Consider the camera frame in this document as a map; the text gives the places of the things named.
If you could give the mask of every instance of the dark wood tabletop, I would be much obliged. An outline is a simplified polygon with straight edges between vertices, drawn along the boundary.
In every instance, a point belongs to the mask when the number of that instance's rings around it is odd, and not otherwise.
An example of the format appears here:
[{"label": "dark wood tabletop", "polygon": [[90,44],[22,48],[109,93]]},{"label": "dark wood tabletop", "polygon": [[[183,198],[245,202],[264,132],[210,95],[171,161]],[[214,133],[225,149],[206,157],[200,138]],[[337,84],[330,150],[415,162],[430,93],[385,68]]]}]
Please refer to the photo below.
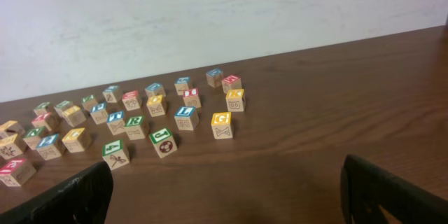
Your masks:
[{"label": "dark wood tabletop", "polygon": [[[222,88],[206,82],[205,72],[214,67],[241,76],[246,92],[246,111],[232,114],[234,139],[215,140],[211,131],[212,114],[227,111]],[[174,122],[183,105],[174,81],[182,76],[192,78],[202,100],[194,132],[179,131]],[[153,82],[167,91],[166,116],[151,118],[144,105],[144,88]],[[168,127],[178,150],[160,159],[148,139],[113,136],[88,118],[80,127],[94,141],[84,153],[44,161],[27,150],[38,171],[21,188],[0,185],[0,212],[102,161],[102,146],[116,139],[125,141],[132,161],[112,172],[107,223],[343,223],[339,179],[350,153],[448,199],[444,27],[117,84],[143,97],[141,110],[126,114],[148,116],[152,132]],[[104,99],[107,86],[2,103],[0,123],[17,120],[28,130],[41,102],[67,99],[80,106],[87,95]],[[70,129],[62,122],[58,131]]]}]

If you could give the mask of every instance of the brown wooden surface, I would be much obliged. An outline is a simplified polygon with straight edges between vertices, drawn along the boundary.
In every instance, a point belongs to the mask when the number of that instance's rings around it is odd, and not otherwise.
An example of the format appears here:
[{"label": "brown wooden surface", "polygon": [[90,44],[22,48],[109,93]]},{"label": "brown wooden surface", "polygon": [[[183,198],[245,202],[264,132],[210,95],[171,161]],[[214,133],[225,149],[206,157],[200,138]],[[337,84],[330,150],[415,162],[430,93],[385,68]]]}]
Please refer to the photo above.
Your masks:
[{"label": "brown wooden surface", "polygon": [[[101,161],[102,145],[118,138],[132,162],[113,171],[107,223],[342,223],[339,176],[349,153],[448,199],[446,33],[436,27],[219,65],[246,90],[246,112],[232,115],[233,140],[211,131],[212,113],[226,111],[221,88],[206,82],[212,66],[119,83],[124,92],[138,89],[144,104],[147,85],[164,85],[168,114],[150,118],[150,128],[169,127],[179,150],[161,160],[149,140],[112,136],[88,118],[87,152],[43,161],[28,150],[38,172],[23,188],[0,185],[0,212]],[[174,122],[181,76],[191,76],[202,99],[194,132]],[[0,122],[29,129],[41,102],[80,105],[92,93],[102,98],[106,86],[2,103]],[[142,113],[145,106],[126,112]],[[69,129],[63,122],[60,132]]]}]

